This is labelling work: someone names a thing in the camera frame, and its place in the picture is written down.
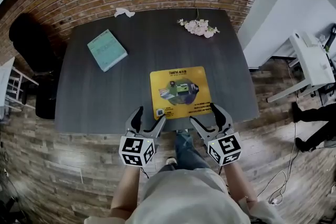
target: cable on floor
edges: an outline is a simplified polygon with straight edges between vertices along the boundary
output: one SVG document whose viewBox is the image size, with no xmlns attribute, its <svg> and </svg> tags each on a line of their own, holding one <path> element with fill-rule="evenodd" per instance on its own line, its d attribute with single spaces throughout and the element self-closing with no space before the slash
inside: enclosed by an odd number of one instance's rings
<svg viewBox="0 0 336 224">
<path fill-rule="evenodd" d="M 17 205 L 19 206 L 19 210 L 20 210 L 20 211 L 22 212 L 22 214 L 25 216 L 25 221 L 27 222 L 28 218 L 27 218 L 26 213 L 22 210 L 22 207 L 21 207 L 21 201 L 20 201 L 20 199 L 19 199 L 19 192 L 17 191 L 17 189 L 16 189 L 16 187 L 14 186 L 13 182 L 12 182 L 12 181 L 10 180 L 10 178 L 7 177 L 7 176 L 6 176 L 6 181 L 7 181 L 7 183 L 8 183 L 8 182 L 11 183 L 11 185 L 12 185 L 13 188 L 15 189 L 15 192 L 16 192 L 16 196 L 15 196 L 15 197 L 18 198 L 18 200 L 16 200 Z M 5 183 L 4 183 L 3 185 L 5 186 L 5 188 L 7 188 L 8 193 L 13 194 L 12 191 L 7 187 L 7 185 L 6 185 Z"/>
<path fill-rule="evenodd" d="M 1 130 L 0 130 L 0 147 L 1 147 L 1 148 L 4 147 L 4 144 L 3 144 L 3 142 L 1 141 Z M 4 152 L 2 153 L 2 155 L 3 155 L 3 158 L 4 158 L 5 163 L 8 163 L 8 162 L 9 162 L 9 157 L 8 157 L 8 153 L 7 153 L 7 151 L 4 151 Z"/>
<path fill-rule="evenodd" d="M 313 149 L 312 151 L 310 152 L 313 152 L 314 150 L 320 150 L 322 148 L 335 148 L 334 146 L 322 146 L 322 147 L 316 147 L 315 149 Z"/>
<path fill-rule="evenodd" d="M 218 175 L 220 175 L 220 174 L 221 174 L 221 172 L 222 172 L 222 169 L 223 169 L 223 167 L 221 166 L 221 167 L 219 168 Z M 229 192 L 229 186 L 228 186 L 227 184 L 225 184 L 225 186 L 226 186 L 226 189 L 227 189 L 227 193 L 228 193 L 229 195 L 231 195 L 231 194 L 230 194 L 230 192 Z"/>
<path fill-rule="evenodd" d="M 289 74 L 290 80 L 291 80 L 292 84 L 294 85 L 292 76 L 290 75 L 290 71 L 289 71 L 288 64 L 287 64 L 287 69 L 288 69 L 288 74 Z M 297 96 L 297 93 L 296 93 L 296 92 L 295 92 L 295 97 L 296 97 L 296 102 L 297 102 L 297 101 L 298 101 L 298 96 Z M 273 181 L 279 174 L 283 173 L 283 175 L 285 176 L 285 181 L 284 181 L 283 185 L 282 185 L 280 188 L 278 188 L 275 192 L 273 192 L 273 193 L 269 196 L 269 198 L 268 198 L 268 203 L 269 203 L 269 204 L 279 205 L 279 204 L 281 204 L 282 201 L 284 200 L 284 193 L 285 193 L 285 191 L 286 191 L 287 182 L 288 182 L 289 177 L 290 177 L 290 173 L 291 173 L 292 165 L 293 165 L 294 160 L 296 159 L 296 157 L 297 157 L 298 154 L 299 154 L 299 149 L 298 149 L 298 151 L 297 151 L 297 153 L 296 153 L 296 156 L 295 156 L 294 159 L 292 160 L 292 155 L 293 155 L 294 148 L 295 148 L 295 139 L 296 139 L 296 123 L 294 123 L 294 142 L 293 142 L 292 151 L 291 151 L 291 153 L 290 153 L 290 157 L 289 157 L 289 164 L 288 164 L 287 174 L 286 174 L 283 170 L 279 171 L 279 172 L 278 172 L 278 173 L 277 173 L 277 174 L 276 174 L 276 175 L 275 175 L 275 176 L 274 176 L 274 177 L 267 183 L 266 187 L 262 190 L 262 192 L 258 194 L 258 197 L 259 197 L 259 196 L 260 196 L 260 195 L 267 189 L 267 187 L 271 184 L 271 182 L 272 182 L 272 181 Z M 279 195 L 273 198 L 273 195 L 274 195 L 275 193 L 277 193 L 278 191 L 279 191 Z"/>
<path fill-rule="evenodd" d="M 145 172 L 145 170 L 141 167 L 141 172 L 143 172 L 145 175 L 146 175 L 146 177 L 149 179 L 149 176 L 148 176 L 148 174 Z"/>
</svg>

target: teal book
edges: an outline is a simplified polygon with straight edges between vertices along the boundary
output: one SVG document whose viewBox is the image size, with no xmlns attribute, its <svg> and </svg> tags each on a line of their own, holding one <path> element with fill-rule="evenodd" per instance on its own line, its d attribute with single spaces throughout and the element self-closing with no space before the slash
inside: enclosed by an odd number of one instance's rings
<svg viewBox="0 0 336 224">
<path fill-rule="evenodd" d="M 101 70 L 106 72 L 128 54 L 110 30 L 106 30 L 88 43 L 88 47 Z"/>
</svg>

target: black office chair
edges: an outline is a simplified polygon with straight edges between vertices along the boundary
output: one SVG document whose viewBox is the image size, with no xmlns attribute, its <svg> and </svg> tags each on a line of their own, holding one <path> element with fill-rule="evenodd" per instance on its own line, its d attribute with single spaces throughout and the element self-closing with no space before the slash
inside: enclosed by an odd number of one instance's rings
<svg viewBox="0 0 336 224">
<path fill-rule="evenodd" d="M 37 88 L 29 81 L 23 84 L 23 103 L 28 94 L 36 94 L 36 115 L 54 119 L 61 63 L 52 51 L 46 33 L 29 14 L 22 13 L 12 23 L 9 38 L 33 70 L 33 79 L 39 83 Z"/>
</svg>

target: white desk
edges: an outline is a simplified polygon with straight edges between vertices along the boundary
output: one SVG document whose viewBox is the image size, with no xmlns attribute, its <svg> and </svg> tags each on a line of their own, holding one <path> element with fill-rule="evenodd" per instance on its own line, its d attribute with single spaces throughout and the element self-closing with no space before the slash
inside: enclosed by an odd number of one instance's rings
<svg viewBox="0 0 336 224">
<path fill-rule="evenodd" d="M 21 105 L 25 105 L 29 108 L 35 108 L 28 104 L 22 104 L 22 102 L 19 100 L 20 92 L 23 92 L 21 89 L 21 83 L 23 78 L 26 78 L 27 80 L 30 80 L 32 83 L 38 85 L 38 83 L 23 74 L 22 72 L 18 71 L 14 66 L 14 60 L 15 57 L 13 57 L 8 62 L 4 63 L 2 66 L 0 66 L 0 107 L 1 106 L 7 106 L 9 108 L 12 108 L 16 111 L 21 111 L 21 109 L 18 109 L 14 106 L 8 105 L 5 103 L 5 100 L 9 102 L 16 102 Z M 14 71 L 17 74 L 19 74 L 19 77 L 12 77 L 11 72 Z"/>
<path fill-rule="evenodd" d="M 306 86 L 309 87 L 307 87 L 304 92 L 298 94 L 298 97 L 302 97 L 308 93 L 318 90 L 326 84 L 335 82 L 328 57 L 320 46 L 307 47 L 298 31 L 295 31 L 293 35 L 289 37 L 289 40 L 292 43 L 297 55 L 297 59 L 291 62 L 289 67 L 292 67 L 297 62 L 300 62 L 305 79 L 287 90 L 279 92 L 268 98 L 267 102 L 269 103 L 296 92 Z"/>
</svg>

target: black shoe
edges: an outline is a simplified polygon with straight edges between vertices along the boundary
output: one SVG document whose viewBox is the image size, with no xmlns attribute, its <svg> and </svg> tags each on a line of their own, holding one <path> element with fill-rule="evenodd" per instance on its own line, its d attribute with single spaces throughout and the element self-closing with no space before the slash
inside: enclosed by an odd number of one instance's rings
<svg viewBox="0 0 336 224">
<path fill-rule="evenodd" d="M 306 148 L 304 146 L 304 141 L 302 141 L 302 139 L 300 138 L 295 138 L 295 144 L 296 147 L 301 151 L 301 152 L 306 152 Z"/>
<path fill-rule="evenodd" d="M 292 113 L 293 113 L 293 121 L 299 122 L 301 120 L 301 109 L 299 108 L 298 104 L 296 102 L 292 103 Z"/>
</svg>

